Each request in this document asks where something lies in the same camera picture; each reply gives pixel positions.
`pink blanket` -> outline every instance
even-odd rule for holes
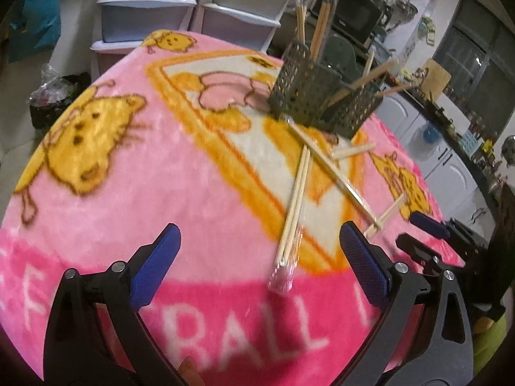
[[[281,297],[266,288],[301,152],[287,126],[265,113],[279,69],[261,53],[160,31],[52,127],[0,228],[0,322],[39,375],[63,271],[127,260],[168,222],[181,229],[181,251],[141,315],[174,365],[191,354],[207,385],[322,386],[347,364],[378,311],[349,269],[338,230],[347,220],[362,229],[368,222],[316,163],[293,290]],[[349,144],[306,131],[326,152]],[[457,263],[448,245],[406,222],[414,210],[442,216],[395,137],[372,116],[353,142],[377,143],[337,164],[376,215],[408,194],[372,242],[416,268],[395,247],[408,232]]]

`metal bolt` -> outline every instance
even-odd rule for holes
[[[408,266],[403,262],[398,262],[395,264],[395,269],[399,273],[407,273],[408,272]]]
[[[444,277],[447,280],[454,280],[454,273],[451,270],[445,270],[444,271]]]
[[[77,272],[75,271],[75,269],[68,269],[64,272],[64,278],[74,278],[76,274]]]
[[[125,263],[124,262],[115,262],[112,266],[111,266],[111,270],[114,271],[115,273],[120,273],[124,270],[125,268]]]

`wooden chopstick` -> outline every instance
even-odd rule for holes
[[[366,77],[370,72],[370,68],[372,67],[372,62],[374,61],[375,49],[370,49],[370,53],[368,54],[367,63],[365,64],[365,69],[363,70],[363,74],[361,74],[361,78]]]
[[[331,152],[332,160],[342,160],[343,158],[350,157],[352,155],[360,154],[361,152],[368,152],[375,148],[375,142],[364,143],[357,147],[351,148],[337,148]]]
[[[391,205],[390,207],[380,216],[379,218],[379,224],[380,224],[380,230],[383,230],[383,226],[386,223],[388,219],[390,219],[394,214],[396,214],[399,210],[401,210],[401,207],[404,203],[406,203],[406,200],[408,199],[408,196],[406,196],[406,193],[402,193]],[[378,228],[375,225],[370,225],[368,229],[364,232],[365,238],[369,238],[372,235],[374,235],[378,231]]]
[[[372,212],[372,209],[370,208],[368,203],[365,201],[364,198],[361,197],[358,191],[352,186],[350,181],[340,174],[340,171],[338,170],[338,168],[336,168],[333,162],[331,162],[331,160],[329,160],[329,158],[326,157],[326,155],[321,151],[318,145],[316,145],[315,142],[313,142],[313,140],[310,139],[310,137],[308,137],[304,132],[302,132],[302,130],[300,130],[297,125],[295,125],[294,123],[289,123],[289,125],[292,128],[292,130],[297,134],[297,136],[301,138],[303,142],[308,146],[311,152],[315,154],[317,158],[333,174],[334,178],[336,179],[336,182],[343,186],[343,188],[351,194],[352,198],[354,198],[354,200],[360,205],[360,207],[363,209],[363,211],[369,217],[372,223],[379,228],[380,223],[378,221],[378,218],[374,216],[374,213]]]
[[[297,38],[300,42],[306,42],[306,6],[298,5],[297,6]]]
[[[297,199],[296,199],[296,203],[295,203],[295,209],[294,209],[294,214],[293,214],[293,218],[292,218],[292,223],[291,223],[290,229],[289,229],[289,235],[288,235],[288,238],[286,239],[286,244],[284,247],[283,259],[285,262],[289,262],[289,256],[292,253],[292,249],[294,247],[294,238],[295,238],[295,234],[297,233],[297,226],[299,224],[300,210],[301,210],[302,202],[304,199],[304,191],[305,191],[305,187],[306,187],[307,174],[309,173],[310,166],[311,166],[311,151],[307,148],[306,145],[304,145],[304,148],[307,149],[307,156],[306,156],[306,161],[304,163],[304,167],[303,167],[303,169],[301,169],[302,176],[301,176],[301,180],[300,180],[300,187],[299,187],[299,191],[297,193]]]
[[[372,71],[370,71],[366,76],[358,78],[356,81],[354,81],[349,88],[344,88],[337,92],[333,97],[329,99],[328,107],[332,106],[333,104],[339,102],[340,100],[347,97],[351,91],[357,90],[359,87],[365,86],[372,82],[377,77],[383,75],[386,71],[388,71],[389,68],[398,65],[398,60],[392,59],[386,61],[384,64],[381,64],[377,68],[374,68]]]
[[[375,96],[376,97],[385,97],[385,96],[388,96],[390,94],[393,94],[393,93],[396,93],[396,92],[399,92],[402,90],[409,90],[410,88],[416,87],[416,85],[417,85],[416,83],[406,83],[403,85],[398,85],[397,87],[392,87],[392,88],[389,88],[384,91],[379,91],[379,92],[375,93]]]
[[[302,148],[302,154],[300,156],[299,167],[297,169],[297,176],[295,177],[292,199],[290,200],[290,206],[288,209],[288,213],[286,214],[286,221],[284,222],[283,233],[281,235],[281,240],[279,241],[279,247],[277,248],[276,266],[280,264],[280,262],[284,256],[284,251],[286,249],[286,242],[287,242],[287,239],[291,232],[292,222],[293,222],[294,213],[295,213],[295,207],[297,204],[297,199],[298,199],[299,191],[300,191],[301,184],[302,184],[302,175],[303,175],[304,169],[306,168],[305,164],[307,163],[308,155],[310,155],[310,150],[308,149],[308,147],[306,145],[304,145],[304,147]]]
[[[320,53],[320,47],[322,46],[323,42],[323,34],[325,32],[330,13],[331,5],[329,3],[322,3],[320,14],[318,15],[317,25],[315,27],[315,34],[313,35],[313,40],[310,47],[311,59],[313,60],[316,60],[318,58],[318,54]]]

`blue gripper pad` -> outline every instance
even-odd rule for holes
[[[181,231],[168,224],[154,241],[155,248],[132,277],[130,303],[136,312],[152,301],[181,247]]]
[[[370,244],[353,222],[340,229],[340,246],[372,306],[384,310],[389,303],[389,283],[370,252]]]
[[[449,239],[451,236],[443,223],[435,221],[422,212],[414,211],[409,215],[409,222],[437,239]]]

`fleece blanket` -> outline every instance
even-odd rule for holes
[[[323,386],[349,362],[379,313],[338,232],[347,220],[362,229],[369,222],[316,162],[293,289],[278,296],[266,286],[302,148],[267,114],[280,66],[207,36],[157,31],[55,123],[0,228],[0,323],[40,376],[63,271],[100,272],[128,260],[169,222],[181,229],[181,250],[141,315],[174,365],[193,356],[213,386]],[[371,240],[392,260],[416,269],[395,247],[408,232],[458,263],[448,245],[407,222],[414,210],[442,215],[417,166],[374,115],[351,142],[305,131],[326,153],[377,143],[336,165],[376,215],[408,194]],[[127,364],[112,330],[107,337]]]

